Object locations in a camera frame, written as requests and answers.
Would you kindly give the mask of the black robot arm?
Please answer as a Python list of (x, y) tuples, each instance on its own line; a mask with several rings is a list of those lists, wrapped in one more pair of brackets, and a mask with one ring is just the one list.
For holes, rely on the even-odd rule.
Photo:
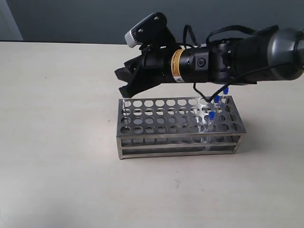
[(124, 98), (170, 83), (250, 85), (290, 81), (304, 72), (304, 34), (285, 28), (266, 36), (227, 38), (206, 47), (148, 49), (115, 71)]

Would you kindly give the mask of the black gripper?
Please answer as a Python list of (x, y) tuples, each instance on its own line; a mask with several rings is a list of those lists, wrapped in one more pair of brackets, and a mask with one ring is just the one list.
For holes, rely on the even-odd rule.
[[(133, 75), (139, 67), (140, 72)], [(132, 58), (114, 73), (118, 80), (127, 83), (119, 88), (123, 98), (165, 83), (206, 83), (211, 79), (209, 51), (206, 47), (154, 49), (144, 60), (143, 56)]]

